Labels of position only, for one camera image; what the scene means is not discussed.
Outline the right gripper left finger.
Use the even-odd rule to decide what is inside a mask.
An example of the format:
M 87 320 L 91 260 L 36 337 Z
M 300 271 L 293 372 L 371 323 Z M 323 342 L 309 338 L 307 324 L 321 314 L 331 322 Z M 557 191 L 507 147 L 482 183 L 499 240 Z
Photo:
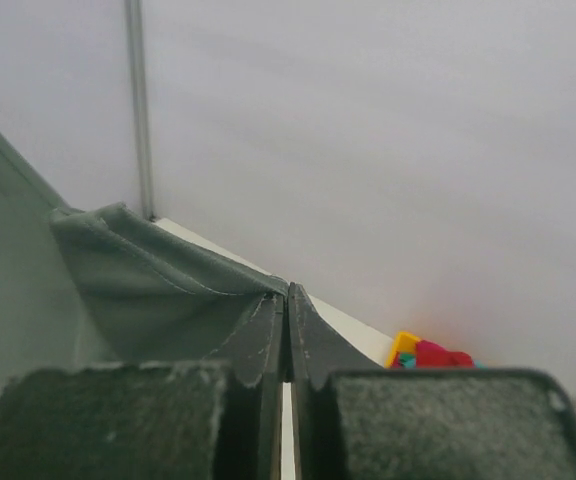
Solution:
M 277 479 L 285 299 L 197 360 L 41 369 L 0 393 L 0 479 Z

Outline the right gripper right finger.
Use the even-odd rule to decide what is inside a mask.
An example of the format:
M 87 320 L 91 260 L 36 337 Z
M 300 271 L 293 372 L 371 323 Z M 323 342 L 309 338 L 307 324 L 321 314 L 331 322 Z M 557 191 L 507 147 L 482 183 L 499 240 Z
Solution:
M 291 284 L 300 479 L 576 479 L 576 415 L 530 369 L 395 369 L 369 359 Z

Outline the dark grey t shirt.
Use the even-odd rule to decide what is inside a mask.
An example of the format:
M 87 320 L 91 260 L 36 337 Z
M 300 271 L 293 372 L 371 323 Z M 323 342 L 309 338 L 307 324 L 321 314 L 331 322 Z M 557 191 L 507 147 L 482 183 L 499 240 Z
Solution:
M 122 203 L 69 206 L 0 133 L 0 387 L 41 367 L 238 362 L 287 290 Z

